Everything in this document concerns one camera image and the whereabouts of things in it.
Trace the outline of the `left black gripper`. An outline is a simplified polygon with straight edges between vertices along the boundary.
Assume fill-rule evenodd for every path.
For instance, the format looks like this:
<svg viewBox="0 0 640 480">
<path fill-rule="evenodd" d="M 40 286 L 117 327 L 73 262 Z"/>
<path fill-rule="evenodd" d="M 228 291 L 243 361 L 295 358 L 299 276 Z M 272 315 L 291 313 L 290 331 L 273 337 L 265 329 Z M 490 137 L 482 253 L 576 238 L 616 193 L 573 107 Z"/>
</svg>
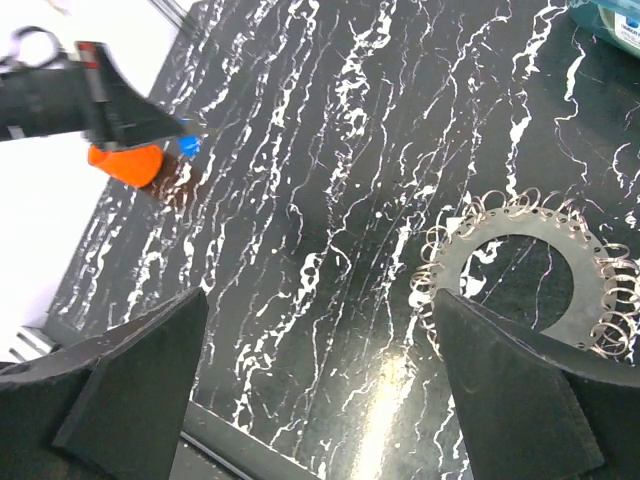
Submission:
<svg viewBox="0 0 640 480">
<path fill-rule="evenodd" d="M 82 132 L 102 150 L 129 150 L 186 134 L 135 91 L 101 42 L 75 43 L 79 62 L 1 75 L 1 140 Z"/>
</svg>

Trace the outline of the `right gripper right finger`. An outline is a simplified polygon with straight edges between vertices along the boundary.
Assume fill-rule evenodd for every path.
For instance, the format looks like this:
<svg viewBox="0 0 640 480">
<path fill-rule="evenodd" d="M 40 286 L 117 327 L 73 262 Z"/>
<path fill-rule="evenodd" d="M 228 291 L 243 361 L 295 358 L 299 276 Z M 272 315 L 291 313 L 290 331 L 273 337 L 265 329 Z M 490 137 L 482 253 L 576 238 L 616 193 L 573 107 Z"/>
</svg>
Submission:
<svg viewBox="0 0 640 480">
<path fill-rule="evenodd" d="M 638 478 L 638 368 L 447 289 L 433 318 L 474 478 Z"/>
</svg>

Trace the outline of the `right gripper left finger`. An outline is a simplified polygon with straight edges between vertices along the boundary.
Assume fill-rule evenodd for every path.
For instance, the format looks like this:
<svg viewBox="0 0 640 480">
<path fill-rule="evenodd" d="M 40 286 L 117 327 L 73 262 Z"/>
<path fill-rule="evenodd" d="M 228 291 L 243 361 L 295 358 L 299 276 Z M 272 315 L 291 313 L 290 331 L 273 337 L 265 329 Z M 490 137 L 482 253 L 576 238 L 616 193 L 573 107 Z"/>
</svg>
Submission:
<svg viewBox="0 0 640 480">
<path fill-rule="evenodd" d="M 4 479 L 166 479 L 208 303 L 187 290 L 128 323 L 1 371 Z"/>
</svg>

